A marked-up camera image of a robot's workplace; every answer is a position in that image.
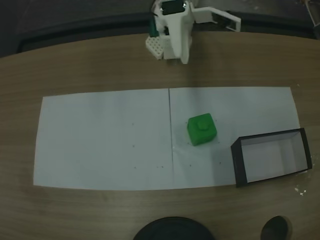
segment wood grain surface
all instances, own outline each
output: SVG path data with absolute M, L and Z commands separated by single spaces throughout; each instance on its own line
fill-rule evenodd
M 277 215 L 290 220 L 292 239 L 319 239 L 320 42 L 196 33 L 190 62 L 182 65 L 157 61 L 146 50 L 145 39 L 145 34 L 99 38 L 0 59 L 0 239 L 132 240 L 153 220 L 181 216 L 204 224 L 217 240 L 259 240 L 264 224 Z M 33 186 L 43 96 L 206 86 L 290 86 L 313 170 L 243 188 L 97 191 Z

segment black round object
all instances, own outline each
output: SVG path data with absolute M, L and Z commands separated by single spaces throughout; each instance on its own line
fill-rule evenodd
M 271 218 L 261 231 L 261 240 L 286 240 L 289 233 L 287 221 L 282 216 Z
M 197 221 L 185 217 L 165 217 L 142 228 L 133 240 L 215 240 Z

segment green cube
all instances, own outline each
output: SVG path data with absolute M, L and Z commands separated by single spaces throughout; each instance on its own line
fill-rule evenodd
M 193 146 L 210 142 L 217 135 L 210 113 L 189 118 L 187 130 Z

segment black box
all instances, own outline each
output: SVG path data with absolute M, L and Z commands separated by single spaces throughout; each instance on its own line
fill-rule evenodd
M 242 136 L 231 152 L 237 187 L 312 169 L 304 128 Z

